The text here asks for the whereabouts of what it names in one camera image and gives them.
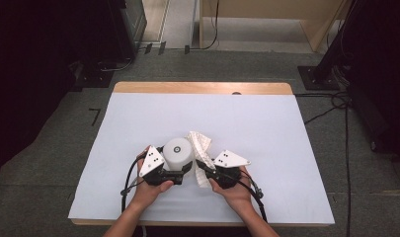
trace person's left hand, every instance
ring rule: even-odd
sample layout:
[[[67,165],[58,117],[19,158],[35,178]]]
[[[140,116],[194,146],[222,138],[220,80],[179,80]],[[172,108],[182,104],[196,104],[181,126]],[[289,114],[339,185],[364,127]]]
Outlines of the person's left hand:
[[[134,197],[129,203],[129,205],[141,208],[141,210],[147,208],[160,194],[166,192],[174,185],[172,181],[166,181],[160,186],[149,186],[146,182],[143,182],[143,179],[138,176],[143,162],[144,160],[139,160],[137,162],[137,183],[142,183],[136,186]]]

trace white cylindrical object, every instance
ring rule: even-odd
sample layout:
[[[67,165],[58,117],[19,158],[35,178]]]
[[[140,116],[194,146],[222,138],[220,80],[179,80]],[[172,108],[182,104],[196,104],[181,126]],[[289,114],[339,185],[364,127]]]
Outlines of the white cylindrical object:
[[[194,161],[193,146],[186,138],[175,138],[163,147],[163,156],[171,171],[181,171],[183,166]],[[194,164],[187,174],[190,174],[193,169]]]

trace gray carpet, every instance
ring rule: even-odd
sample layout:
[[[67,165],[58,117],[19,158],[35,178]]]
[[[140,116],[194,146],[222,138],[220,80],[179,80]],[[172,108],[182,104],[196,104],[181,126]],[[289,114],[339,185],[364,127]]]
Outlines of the gray carpet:
[[[108,89],[70,92],[37,140],[0,173],[0,236],[102,236],[107,226],[76,226],[67,219],[74,192],[118,81],[287,82],[306,92],[297,65],[317,65],[321,54],[157,50],[138,54],[115,73]],[[331,108],[326,98],[297,98],[303,120]],[[92,125],[96,112],[100,116]],[[369,149],[357,113],[349,110],[352,179],[352,236],[400,237],[400,162]],[[307,132],[336,224],[277,227],[281,236],[346,236],[347,177],[345,113],[334,110],[309,123]]]

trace black cord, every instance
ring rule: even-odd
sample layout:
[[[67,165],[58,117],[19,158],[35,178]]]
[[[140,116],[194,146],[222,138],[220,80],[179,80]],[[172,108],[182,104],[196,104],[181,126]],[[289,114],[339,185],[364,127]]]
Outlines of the black cord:
[[[129,193],[129,192],[131,191],[132,188],[134,188],[134,187],[136,187],[136,186],[139,186],[139,185],[141,185],[141,184],[144,183],[144,182],[145,182],[145,180],[142,180],[140,183],[131,185],[131,186],[129,186],[125,191],[126,191],[127,193]]]
[[[339,33],[340,29],[341,29],[341,25],[342,25],[342,20],[339,21],[338,33]]]
[[[352,5],[351,5],[351,9],[348,11],[347,17],[345,18],[344,24],[342,25],[342,31],[341,31],[341,35],[340,35],[340,46],[341,46],[341,51],[342,51],[342,55],[346,58],[346,59],[354,59],[354,55],[351,52],[345,52],[344,51],[344,34],[345,34],[345,28],[346,25],[348,24],[348,20],[349,17],[351,15],[351,13],[354,11],[355,6],[357,5],[357,1],[358,0],[354,0]]]
[[[252,184],[253,187],[255,188],[255,193],[256,193],[256,195],[257,195],[259,198],[263,198],[263,197],[264,197],[264,193],[262,193],[262,190],[259,189],[258,184],[255,183],[255,181],[252,179],[252,177],[251,177],[248,173],[246,173],[246,172],[244,172],[244,171],[242,171],[242,170],[240,170],[240,172],[242,172],[243,174],[245,174],[245,175],[247,176],[247,177],[245,177],[245,178],[248,178],[248,179],[251,181],[251,184]]]
[[[334,65],[332,67],[332,75],[333,77],[345,87],[349,87],[351,83],[345,78],[345,73],[341,71],[338,65]]]
[[[332,104],[333,108],[329,109],[328,111],[326,111],[326,112],[324,112],[324,113],[322,113],[320,115],[317,115],[317,116],[305,121],[304,124],[308,124],[311,121],[314,121],[315,119],[323,117],[323,116],[327,115],[329,112],[331,112],[331,111],[333,111],[335,109],[346,109],[348,107],[348,103],[349,103],[347,100],[344,99],[344,98],[348,97],[348,93],[345,92],[345,91],[344,92],[338,92],[338,93],[335,93],[335,94],[330,94],[330,93],[295,94],[295,97],[325,97],[325,98],[331,98],[331,104]],[[335,103],[336,99],[341,100],[342,104],[337,105]]]
[[[124,70],[124,69],[126,69],[128,66],[129,66],[129,64],[131,64],[131,62],[132,62],[132,60],[131,60],[131,58],[126,58],[126,60],[128,60],[128,63],[125,65],[125,66],[122,66],[122,67],[119,67],[119,68],[104,68],[104,69],[100,69],[101,71],[104,71],[104,72],[109,72],[109,71],[121,71],[121,70]]]
[[[345,107],[345,160],[347,163],[347,182],[348,182],[348,218],[347,218],[347,237],[351,236],[351,174],[350,174],[350,147],[348,130],[348,106]]]
[[[331,104],[333,105],[333,108],[330,109],[329,111],[316,116],[309,120],[309,123],[312,120],[315,120],[321,116],[326,115],[327,113],[333,111],[334,109],[345,109],[345,162],[347,166],[347,198],[348,198],[348,215],[347,215],[347,237],[351,236],[351,210],[352,210],[352,199],[351,199],[351,172],[350,172],[350,135],[349,135],[349,125],[348,125],[348,108],[350,106],[350,101],[345,100],[345,97],[348,97],[347,92],[338,92],[336,94],[326,94],[326,93],[314,93],[314,94],[297,94],[295,95],[296,97],[330,97],[331,98]],[[340,99],[343,103],[340,105],[335,104],[334,100],[335,99]]]
[[[329,33],[328,33],[328,35],[326,35],[326,46],[329,49]]]
[[[134,168],[135,164],[137,164],[137,162],[141,159],[144,159],[144,157],[138,157],[134,160],[134,162],[132,162],[131,167],[128,170],[128,174],[126,175],[126,180],[125,180],[125,186],[123,188],[123,190],[120,192],[120,194],[122,195],[122,199],[121,199],[121,212],[123,212],[125,210],[125,203],[126,203],[126,196],[128,194],[128,189],[137,186],[139,184],[141,184],[142,182],[131,186],[130,188],[128,187],[128,183],[129,183],[129,177],[131,176],[132,173],[132,169]]]
[[[207,49],[211,48],[214,45],[215,41],[217,40],[217,37],[218,37],[218,7],[219,7],[219,5],[220,5],[220,0],[217,1],[217,8],[215,10],[215,35],[214,35],[214,40],[212,41],[212,43],[209,46],[201,48],[203,50],[207,50]]]
[[[261,211],[262,218],[265,220],[265,222],[268,222],[267,214],[265,213],[264,204],[261,202],[261,198],[255,193],[255,191],[253,191],[250,187],[248,187],[247,185],[245,185],[245,183],[241,182],[241,181],[238,180],[238,179],[234,179],[233,177],[231,177],[231,176],[229,176],[229,175],[226,175],[226,174],[222,174],[222,173],[220,173],[220,174],[221,174],[222,176],[224,176],[224,177],[230,179],[230,180],[236,181],[237,184],[243,186],[246,190],[248,190],[249,193],[251,194],[251,196],[254,198],[254,200],[255,200],[256,203],[258,204],[259,210]]]

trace person's right hand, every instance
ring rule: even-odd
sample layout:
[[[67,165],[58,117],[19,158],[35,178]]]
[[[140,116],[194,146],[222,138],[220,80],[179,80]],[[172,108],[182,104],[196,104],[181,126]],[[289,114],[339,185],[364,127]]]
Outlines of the person's right hand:
[[[140,172],[143,162],[144,160],[137,161],[137,174]],[[135,205],[141,208],[141,210],[147,208],[160,194],[165,193],[174,185],[172,181],[166,181],[160,186],[149,186],[146,182],[143,182],[143,179],[139,176],[137,176],[137,183],[139,185],[137,185],[134,197],[132,197],[129,204]]]
[[[244,166],[239,167],[239,169],[249,174]],[[250,187],[249,178],[243,172],[241,172],[242,178],[240,181],[247,187]],[[209,182],[211,183],[212,190],[222,195],[234,211],[239,213],[242,208],[250,208],[252,206],[251,194],[245,187],[236,184],[234,187],[224,190],[214,179],[210,178]]]

